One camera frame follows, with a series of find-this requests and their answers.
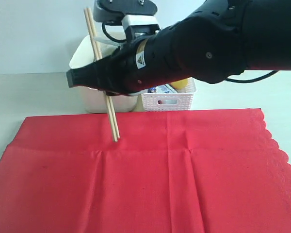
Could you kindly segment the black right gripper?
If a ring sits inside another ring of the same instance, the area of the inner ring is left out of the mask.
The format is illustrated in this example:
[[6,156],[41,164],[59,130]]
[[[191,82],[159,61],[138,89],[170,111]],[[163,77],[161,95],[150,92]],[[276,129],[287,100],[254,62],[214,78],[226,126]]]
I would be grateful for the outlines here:
[[127,41],[106,58],[68,70],[68,86],[132,97],[145,89],[182,80],[184,69],[178,54],[182,36],[177,26],[169,26],[154,35]]

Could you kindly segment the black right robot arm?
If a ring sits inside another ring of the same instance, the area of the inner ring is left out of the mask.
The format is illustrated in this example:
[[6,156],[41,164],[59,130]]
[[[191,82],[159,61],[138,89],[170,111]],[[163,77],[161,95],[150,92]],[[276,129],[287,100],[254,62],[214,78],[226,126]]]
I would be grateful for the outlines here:
[[84,86],[134,96],[193,77],[215,84],[245,70],[291,70],[291,0],[207,0],[161,29],[149,0],[97,0],[94,20],[122,26],[111,54],[67,74]]

